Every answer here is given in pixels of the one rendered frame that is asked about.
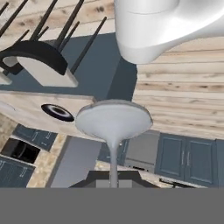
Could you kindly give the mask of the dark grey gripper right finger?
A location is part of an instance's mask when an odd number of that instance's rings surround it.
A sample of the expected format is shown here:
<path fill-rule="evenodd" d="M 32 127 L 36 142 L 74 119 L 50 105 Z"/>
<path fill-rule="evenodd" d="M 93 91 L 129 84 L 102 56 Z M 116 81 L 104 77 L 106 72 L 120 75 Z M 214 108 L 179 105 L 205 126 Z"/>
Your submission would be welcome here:
<path fill-rule="evenodd" d="M 118 186 L 120 188 L 158 188 L 157 185 L 142 179 L 138 171 L 119 171 Z"/>

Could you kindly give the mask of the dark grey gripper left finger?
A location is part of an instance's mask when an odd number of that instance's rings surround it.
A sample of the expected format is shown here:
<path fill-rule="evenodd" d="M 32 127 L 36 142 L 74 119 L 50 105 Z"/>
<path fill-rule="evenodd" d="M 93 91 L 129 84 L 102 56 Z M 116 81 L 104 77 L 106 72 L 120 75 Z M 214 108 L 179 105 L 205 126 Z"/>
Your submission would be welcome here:
<path fill-rule="evenodd" d="M 97 180 L 109 180 L 109 171 L 90 171 L 85 179 L 71 185 L 71 188 L 96 188 Z"/>

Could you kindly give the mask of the pale grey wine glass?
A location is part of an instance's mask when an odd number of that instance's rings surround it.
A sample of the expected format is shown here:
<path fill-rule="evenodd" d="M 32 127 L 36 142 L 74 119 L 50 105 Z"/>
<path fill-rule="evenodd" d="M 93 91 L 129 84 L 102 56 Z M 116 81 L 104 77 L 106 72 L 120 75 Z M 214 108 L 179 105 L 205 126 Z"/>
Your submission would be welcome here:
<path fill-rule="evenodd" d="M 118 187 L 117 151 L 125 139 L 138 137 L 153 125 L 150 112 L 132 101 L 105 100 L 83 107 L 75 127 L 89 137 L 106 142 L 110 152 L 109 186 Z"/>

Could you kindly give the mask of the black and white plate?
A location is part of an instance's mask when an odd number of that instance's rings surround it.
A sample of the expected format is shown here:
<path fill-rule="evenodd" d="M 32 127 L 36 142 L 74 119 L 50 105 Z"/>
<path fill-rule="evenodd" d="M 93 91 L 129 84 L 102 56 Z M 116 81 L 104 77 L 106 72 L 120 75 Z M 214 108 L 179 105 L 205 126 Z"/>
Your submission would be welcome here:
<path fill-rule="evenodd" d="M 74 116 L 65 108 L 55 104 L 42 104 L 41 109 L 49 116 L 63 122 L 73 122 Z"/>

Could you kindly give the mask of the blue narrow cupboard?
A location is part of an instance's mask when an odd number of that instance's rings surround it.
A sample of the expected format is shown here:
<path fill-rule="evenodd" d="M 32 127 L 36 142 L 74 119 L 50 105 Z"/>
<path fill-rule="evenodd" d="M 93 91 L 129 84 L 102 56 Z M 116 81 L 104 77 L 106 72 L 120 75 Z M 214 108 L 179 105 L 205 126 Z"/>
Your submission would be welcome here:
<path fill-rule="evenodd" d="M 129 141 L 128 140 L 123 140 L 118 147 L 117 150 L 117 164 L 124 166 L 124 161 L 126 158 L 126 153 L 128 150 L 129 146 Z M 109 163 L 110 162 L 110 152 L 109 152 L 109 147 L 107 146 L 106 143 L 101 144 L 101 149 L 100 153 L 98 156 L 98 160 L 102 162 Z"/>

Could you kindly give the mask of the grey fridge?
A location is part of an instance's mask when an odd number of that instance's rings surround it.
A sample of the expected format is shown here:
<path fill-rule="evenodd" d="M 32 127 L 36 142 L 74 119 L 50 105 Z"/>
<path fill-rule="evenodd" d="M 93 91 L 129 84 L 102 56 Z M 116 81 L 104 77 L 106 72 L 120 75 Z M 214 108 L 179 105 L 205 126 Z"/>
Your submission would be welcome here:
<path fill-rule="evenodd" d="M 101 142 L 68 136 L 47 181 L 48 188 L 68 188 L 95 168 Z"/>

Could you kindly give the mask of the grey dishwasher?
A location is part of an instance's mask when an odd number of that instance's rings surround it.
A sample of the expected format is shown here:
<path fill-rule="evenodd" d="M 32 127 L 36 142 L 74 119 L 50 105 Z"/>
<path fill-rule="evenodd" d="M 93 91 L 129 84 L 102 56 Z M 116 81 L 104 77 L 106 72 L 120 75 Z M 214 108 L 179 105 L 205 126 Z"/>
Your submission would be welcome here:
<path fill-rule="evenodd" d="M 149 130 L 129 140 L 124 165 L 153 173 L 158 152 L 160 133 Z"/>

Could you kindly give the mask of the blue cupboard run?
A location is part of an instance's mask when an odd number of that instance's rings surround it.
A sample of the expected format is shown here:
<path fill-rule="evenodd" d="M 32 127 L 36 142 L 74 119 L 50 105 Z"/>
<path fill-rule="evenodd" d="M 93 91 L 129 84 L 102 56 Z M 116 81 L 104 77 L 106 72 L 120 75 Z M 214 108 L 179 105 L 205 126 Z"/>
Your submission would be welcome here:
<path fill-rule="evenodd" d="M 224 187 L 224 140 L 161 133 L 157 175 L 205 187 Z"/>

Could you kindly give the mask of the blue drawer unit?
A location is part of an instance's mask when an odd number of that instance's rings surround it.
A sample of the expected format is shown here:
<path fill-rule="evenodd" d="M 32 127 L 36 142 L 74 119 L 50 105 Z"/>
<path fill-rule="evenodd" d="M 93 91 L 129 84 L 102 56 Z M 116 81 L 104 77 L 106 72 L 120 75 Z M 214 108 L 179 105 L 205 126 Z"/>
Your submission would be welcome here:
<path fill-rule="evenodd" d="M 53 146 L 57 133 L 41 129 L 30 129 L 19 124 L 13 131 L 13 135 L 30 144 L 36 145 L 40 149 L 49 151 Z"/>

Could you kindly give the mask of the black oven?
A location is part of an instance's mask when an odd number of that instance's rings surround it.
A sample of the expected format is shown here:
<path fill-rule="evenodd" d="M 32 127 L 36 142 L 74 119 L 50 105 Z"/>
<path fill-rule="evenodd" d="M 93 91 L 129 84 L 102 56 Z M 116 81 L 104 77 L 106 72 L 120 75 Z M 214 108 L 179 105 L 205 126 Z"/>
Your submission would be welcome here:
<path fill-rule="evenodd" d="M 1 154 L 10 158 L 34 164 L 40 149 L 21 140 L 10 138 L 3 147 Z"/>

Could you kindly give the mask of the blue kitchen island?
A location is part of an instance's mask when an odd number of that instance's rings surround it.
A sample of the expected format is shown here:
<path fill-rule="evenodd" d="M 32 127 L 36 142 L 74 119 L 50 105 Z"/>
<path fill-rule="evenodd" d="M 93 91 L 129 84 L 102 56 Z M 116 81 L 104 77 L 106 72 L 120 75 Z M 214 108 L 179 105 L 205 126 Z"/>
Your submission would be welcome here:
<path fill-rule="evenodd" d="M 137 66 L 120 55 L 114 33 L 98 34 L 75 71 L 78 87 L 44 87 L 28 72 L 9 74 L 10 85 L 2 91 L 62 95 L 89 95 L 97 101 L 122 99 L 131 101 L 137 83 Z"/>

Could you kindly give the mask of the black stool with cream seat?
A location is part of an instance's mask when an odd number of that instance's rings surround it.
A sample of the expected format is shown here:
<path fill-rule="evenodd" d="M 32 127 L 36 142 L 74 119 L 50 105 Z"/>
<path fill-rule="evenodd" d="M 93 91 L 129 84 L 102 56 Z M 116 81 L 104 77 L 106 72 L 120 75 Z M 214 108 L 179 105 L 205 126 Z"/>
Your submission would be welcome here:
<path fill-rule="evenodd" d="M 9 5 L 8 2 L 6 2 L 3 6 L 0 5 L 0 28 L 3 26 L 3 23 L 1 22 L 1 16 L 6 10 L 7 6 Z M 7 77 L 7 71 L 3 70 L 0 67 L 0 85 L 10 85 L 11 80 Z"/>
<path fill-rule="evenodd" d="M 58 0 L 52 0 L 45 15 L 41 18 L 33 34 L 27 40 L 20 40 L 13 45 L 0 51 L 0 67 L 11 74 L 18 75 L 25 69 L 36 81 L 44 87 L 77 88 L 79 82 L 74 76 L 79 64 L 85 57 L 88 49 L 94 42 L 97 34 L 107 20 L 103 18 L 91 39 L 85 45 L 72 68 L 62 55 L 62 51 L 73 35 L 79 23 L 67 34 L 74 19 L 76 18 L 84 0 L 80 0 L 69 19 L 66 21 L 62 31 L 52 45 L 39 41 L 39 33 L 46 20 L 50 16 L 54 5 Z"/>

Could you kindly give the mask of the white rounded object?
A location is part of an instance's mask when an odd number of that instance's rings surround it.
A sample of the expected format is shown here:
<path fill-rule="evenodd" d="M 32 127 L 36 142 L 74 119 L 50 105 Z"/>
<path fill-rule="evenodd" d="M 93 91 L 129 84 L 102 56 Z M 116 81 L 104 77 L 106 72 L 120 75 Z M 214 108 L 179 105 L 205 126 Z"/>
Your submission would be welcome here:
<path fill-rule="evenodd" d="M 224 0 L 114 0 L 122 57 L 148 64 L 187 41 L 224 36 Z"/>

